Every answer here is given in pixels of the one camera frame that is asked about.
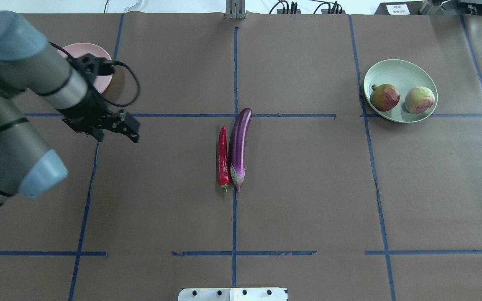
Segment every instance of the green plate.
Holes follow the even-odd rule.
[[[390,111],[381,112],[371,104],[369,96],[373,91],[371,86],[376,84],[392,84],[400,94],[399,103]],[[434,104],[430,109],[420,114],[411,114],[405,108],[405,97],[410,89],[414,87],[427,87],[434,93]],[[367,103],[379,114],[387,120],[411,123],[424,120],[436,109],[438,104],[438,91],[434,85],[433,80],[423,69],[402,59],[387,59],[379,61],[373,65],[366,73],[364,78],[364,94],[366,95]]]

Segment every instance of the blue joint cap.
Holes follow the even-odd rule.
[[[18,192],[34,199],[65,179],[68,170],[55,150],[50,149],[33,165],[20,183]]]
[[[0,11],[0,61],[33,57],[47,44],[46,37],[21,15]]]

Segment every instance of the white bracket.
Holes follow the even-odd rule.
[[[178,301],[287,301],[285,288],[183,289]]]
[[[245,0],[226,0],[226,19],[245,19]]]

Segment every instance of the pink plate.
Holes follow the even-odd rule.
[[[90,44],[90,43],[76,43],[76,44],[71,44],[68,46],[63,47],[64,50],[68,51],[72,57],[80,57],[82,55],[86,54],[92,54],[95,57],[105,57],[106,59],[111,60],[111,56],[105,49],[101,48],[98,45],[95,44]],[[59,54],[66,58],[67,55],[65,55],[61,50],[57,50]],[[109,76],[97,76],[96,80],[94,80],[94,87],[98,92],[103,93],[105,89],[107,89],[107,86],[111,83],[111,80],[113,78],[113,75]]]

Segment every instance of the purple eggplant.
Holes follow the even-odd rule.
[[[246,134],[249,131],[252,110],[243,109],[233,124],[230,142],[230,177],[236,186],[237,192],[241,190],[241,184],[245,179],[245,147]]]

